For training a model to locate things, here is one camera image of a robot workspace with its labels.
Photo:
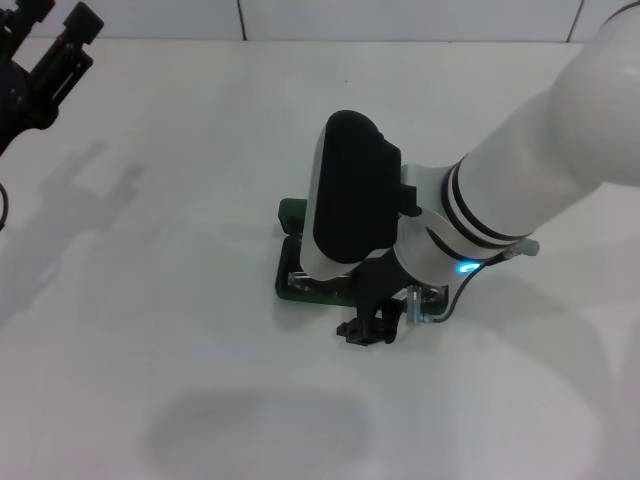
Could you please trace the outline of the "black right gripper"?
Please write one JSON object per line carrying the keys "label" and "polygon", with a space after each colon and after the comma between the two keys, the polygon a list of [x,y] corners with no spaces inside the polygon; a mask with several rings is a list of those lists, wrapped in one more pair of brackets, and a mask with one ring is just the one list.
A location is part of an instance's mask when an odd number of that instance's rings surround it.
{"label": "black right gripper", "polygon": [[336,335],[348,344],[362,347],[372,345],[374,340],[392,344],[403,312],[401,303],[393,297],[416,280],[401,266],[391,249],[358,266],[353,272],[353,282],[356,316],[342,322],[336,328]]}

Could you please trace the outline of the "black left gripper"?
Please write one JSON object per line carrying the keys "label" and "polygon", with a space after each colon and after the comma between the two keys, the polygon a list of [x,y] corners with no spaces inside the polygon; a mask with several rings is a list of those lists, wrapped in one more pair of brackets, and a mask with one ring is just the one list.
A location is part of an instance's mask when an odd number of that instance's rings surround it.
{"label": "black left gripper", "polygon": [[27,71],[12,56],[55,6],[55,0],[15,0],[0,9],[0,156],[23,132],[46,130],[59,115],[59,105],[93,65],[83,50],[104,22],[80,1],[63,22],[64,31],[36,66]]}

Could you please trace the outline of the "green glasses case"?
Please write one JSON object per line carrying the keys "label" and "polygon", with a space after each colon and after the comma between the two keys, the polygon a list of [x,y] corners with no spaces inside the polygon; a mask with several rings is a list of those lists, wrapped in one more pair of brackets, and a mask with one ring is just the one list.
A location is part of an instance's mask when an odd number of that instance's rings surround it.
{"label": "green glasses case", "polygon": [[[304,199],[285,198],[279,204],[278,219],[286,235],[282,245],[281,256],[276,274],[275,290],[279,298],[294,302],[313,303],[321,305],[355,307],[353,272],[351,275],[350,295],[346,300],[335,296],[308,293],[290,288],[287,285],[287,274],[294,271],[303,271],[300,262],[302,233],[306,214],[307,201]],[[394,297],[402,306],[406,304],[406,288],[398,292]]]}

